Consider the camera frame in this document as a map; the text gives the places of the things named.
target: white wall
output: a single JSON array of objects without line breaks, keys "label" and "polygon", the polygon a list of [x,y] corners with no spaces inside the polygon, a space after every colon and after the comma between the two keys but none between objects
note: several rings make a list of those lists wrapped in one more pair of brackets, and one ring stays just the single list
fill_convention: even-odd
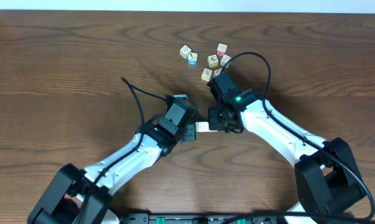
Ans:
[{"label": "white wall", "polygon": [[375,13],[375,0],[0,0],[0,9]]}]

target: white arm link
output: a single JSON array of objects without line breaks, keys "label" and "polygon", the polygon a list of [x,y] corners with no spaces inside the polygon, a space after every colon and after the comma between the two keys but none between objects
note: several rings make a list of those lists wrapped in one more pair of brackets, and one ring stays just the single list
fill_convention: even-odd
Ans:
[{"label": "white arm link", "polygon": [[[284,115],[279,113],[275,108],[266,100],[265,105],[269,111],[272,112],[274,117],[276,117],[283,124],[290,127],[292,130],[305,136],[311,142],[323,147],[324,138],[315,136],[312,133],[302,129],[293,121],[290,121]],[[308,144],[303,144],[303,142],[296,136],[282,128],[277,124],[272,118],[269,118],[263,109],[262,101],[257,100],[247,106],[244,112],[241,112],[242,122],[244,127],[260,136],[262,139],[267,141],[272,147],[274,147],[287,161],[294,166],[300,161],[302,155],[312,155],[317,150]],[[290,212],[304,212],[300,202],[297,202],[291,209]],[[309,217],[285,217],[286,221],[291,224],[316,224]]]},{"label": "white arm link", "polygon": [[[93,182],[102,169],[131,151],[131,149],[138,144],[139,138],[140,133],[133,136],[133,139],[126,146],[122,147],[111,156],[94,165],[85,167],[84,170],[87,172],[85,177]],[[157,142],[145,134],[140,147],[111,167],[110,170],[100,178],[96,186],[106,186],[109,189],[108,193],[113,195],[134,175],[143,169],[152,166],[157,161],[160,153],[161,149],[158,147]]]}]

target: wood grain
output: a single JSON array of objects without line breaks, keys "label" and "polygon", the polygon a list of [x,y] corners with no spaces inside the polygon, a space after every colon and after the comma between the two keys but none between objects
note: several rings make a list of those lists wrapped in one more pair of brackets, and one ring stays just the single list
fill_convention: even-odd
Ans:
[{"label": "wood grain", "polygon": [[[375,15],[0,11],[0,223],[25,223],[54,174],[125,145],[140,123],[125,76],[158,95],[186,93],[206,117],[215,105],[200,79],[219,42],[256,51],[273,69],[269,100],[281,113],[353,149],[375,197]],[[190,67],[179,54],[199,54]],[[264,64],[229,71],[262,90]],[[162,102],[140,95],[146,117]],[[134,177],[117,210],[249,212],[297,201],[293,169],[250,133],[202,133]],[[369,211],[368,201],[350,209]]]}]

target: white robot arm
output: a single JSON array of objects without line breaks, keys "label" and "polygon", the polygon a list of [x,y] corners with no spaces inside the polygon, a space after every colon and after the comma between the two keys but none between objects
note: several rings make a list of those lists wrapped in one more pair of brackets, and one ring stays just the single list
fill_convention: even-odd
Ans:
[{"label": "white robot arm", "polygon": [[[106,159],[78,170],[68,164],[58,171],[27,222],[119,224],[109,209],[115,192],[143,169],[168,155],[183,141],[196,140],[198,110],[184,96],[167,96],[168,111],[142,125],[133,139]],[[83,201],[80,209],[65,195]]]},{"label": "white robot arm", "polygon": [[[342,139],[328,142],[309,133],[279,113],[257,91],[237,88],[228,73],[207,85],[218,102],[218,106],[209,108],[209,130],[241,133],[247,129],[267,141],[294,167],[300,201],[289,211],[340,214],[366,196],[358,187],[357,180],[362,180],[351,149]],[[325,154],[333,154],[350,170],[333,163]],[[333,167],[326,176],[321,171],[325,166]],[[291,224],[315,223],[308,217],[285,219]]]},{"label": "white robot arm", "polygon": [[[323,142],[326,139],[315,136],[312,133],[299,127],[293,121],[290,121],[284,115],[279,113],[270,103],[266,100],[266,106],[273,113],[273,115],[285,125],[294,129],[302,136],[306,136],[320,147],[323,147]],[[267,141],[273,148],[275,148],[293,167],[294,164],[300,161],[302,155],[310,156],[317,150],[308,144],[304,144],[296,136],[292,135],[286,129],[277,124],[273,119],[270,119],[263,109],[262,101],[257,100],[247,106],[247,109],[240,113],[244,127],[260,136],[263,140]],[[304,212],[304,208],[300,202],[297,202],[291,209],[291,212]],[[291,224],[316,224],[311,218],[308,217],[285,217],[286,221]]]}]

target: wooden block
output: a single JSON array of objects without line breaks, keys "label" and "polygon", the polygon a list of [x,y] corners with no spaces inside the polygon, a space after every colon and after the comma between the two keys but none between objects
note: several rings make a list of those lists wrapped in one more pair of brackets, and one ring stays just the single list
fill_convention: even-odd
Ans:
[{"label": "wooden block", "polygon": [[197,53],[190,52],[187,55],[187,63],[190,65],[197,65]]},{"label": "wooden block", "polygon": [[211,79],[211,75],[212,75],[212,70],[205,68],[204,71],[202,71],[201,79],[209,82]]},{"label": "wooden block", "polygon": [[210,66],[210,68],[216,67],[219,64],[217,55],[208,56],[207,61],[208,61],[208,66]]},{"label": "wooden block", "polygon": [[192,52],[192,49],[190,49],[190,47],[188,47],[187,45],[183,46],[181,50],[179,51],[181,56],[185,59],[188,59],[188,55],[190,52]]},{"label": "wooden block", "polygon": [[214,78],[221,74],[221,70],[222,70],[221,68],[214,70]]},{"label": "wooden block", "polygon": [[218,49],[217,49],[217,55],[219,56],[224,56],[226,52],[227,45],[226,44],[218,44]]},{"label": "wooden block", "polygon": [[226,62],[228,62],[230,59],[231,59],[230,56],[228,56],[228,55],[224,55],[224,56],[222,57],[222,59],[221,59],[221,65],[222,65],[222,66],[225,66]]}]

